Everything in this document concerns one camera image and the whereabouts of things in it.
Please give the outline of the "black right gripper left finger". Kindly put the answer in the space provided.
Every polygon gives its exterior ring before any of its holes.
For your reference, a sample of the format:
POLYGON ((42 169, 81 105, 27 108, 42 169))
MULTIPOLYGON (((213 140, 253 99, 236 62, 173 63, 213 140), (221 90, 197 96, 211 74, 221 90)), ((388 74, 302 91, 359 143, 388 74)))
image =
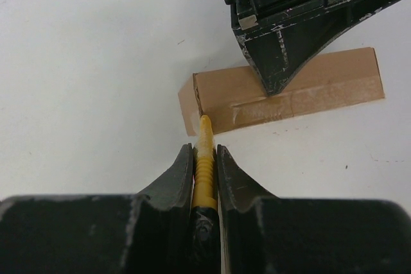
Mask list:
POLYGON ((2 273, 166 273, 188 227, 193 148, 133 194, 26 195, 1 202, 2 273))

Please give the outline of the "brown cardboard express box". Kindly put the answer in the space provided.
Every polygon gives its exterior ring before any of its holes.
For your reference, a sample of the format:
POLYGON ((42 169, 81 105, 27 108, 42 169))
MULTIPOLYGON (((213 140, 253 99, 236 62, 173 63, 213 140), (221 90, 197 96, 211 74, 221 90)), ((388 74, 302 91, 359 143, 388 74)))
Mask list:
POLYGON ((267 96, 249 66, 189 77, 178 93, 189 136, 207 115, 215 134, 383 99, 372 47, 321 54, 310 60, 275 96, 267 96))

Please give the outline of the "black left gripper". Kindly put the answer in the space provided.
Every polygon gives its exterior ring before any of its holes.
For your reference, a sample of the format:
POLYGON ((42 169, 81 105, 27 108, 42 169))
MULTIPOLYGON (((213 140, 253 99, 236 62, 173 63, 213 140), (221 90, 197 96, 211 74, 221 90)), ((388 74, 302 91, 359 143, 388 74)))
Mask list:
POLYGON ((401 0, 224 0, 265 93, 279 94, 339 36, 401 0))

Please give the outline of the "yellow utility knife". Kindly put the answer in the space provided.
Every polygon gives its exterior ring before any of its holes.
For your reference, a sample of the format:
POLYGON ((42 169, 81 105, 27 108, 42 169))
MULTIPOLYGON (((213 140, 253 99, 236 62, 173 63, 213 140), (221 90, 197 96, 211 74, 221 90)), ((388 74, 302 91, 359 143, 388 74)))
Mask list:
POLYGON ((200 118, 194 153, 189 263, 193 273, 217 273, 220 269, 220 224, 214 181, 214 135, 207 115, 200 118))

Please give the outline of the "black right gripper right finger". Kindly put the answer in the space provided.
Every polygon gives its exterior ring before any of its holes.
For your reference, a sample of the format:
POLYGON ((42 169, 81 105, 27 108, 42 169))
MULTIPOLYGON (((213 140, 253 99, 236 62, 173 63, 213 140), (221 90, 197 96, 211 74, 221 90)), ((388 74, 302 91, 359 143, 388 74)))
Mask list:
POLYGON ((227 273, 410 272, 410 216, 397 203, 279 198, 222 145, 216 165, 227 273))

